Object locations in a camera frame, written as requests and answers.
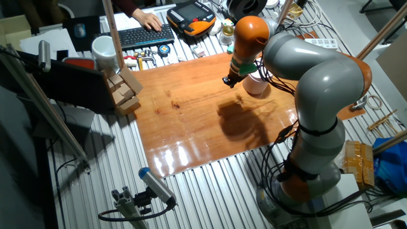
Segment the bare person hand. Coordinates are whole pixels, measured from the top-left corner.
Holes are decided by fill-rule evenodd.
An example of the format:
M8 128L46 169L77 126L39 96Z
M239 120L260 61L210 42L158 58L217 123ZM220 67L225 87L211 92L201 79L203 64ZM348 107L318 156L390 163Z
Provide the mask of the bare person hand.
M152 13L145 13L141 9L136 9L132 13L132 17L135 18L143 27L148 30L161 31L162 23L159 18Z

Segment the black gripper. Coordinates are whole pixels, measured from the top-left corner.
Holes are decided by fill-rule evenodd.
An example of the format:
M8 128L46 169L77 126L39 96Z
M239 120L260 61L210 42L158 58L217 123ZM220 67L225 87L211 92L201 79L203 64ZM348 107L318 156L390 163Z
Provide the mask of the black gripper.
M240 83L244 79L243 76L239 76L236 73L229 73L227 76L223 77L224 84L234 88L237 83Z

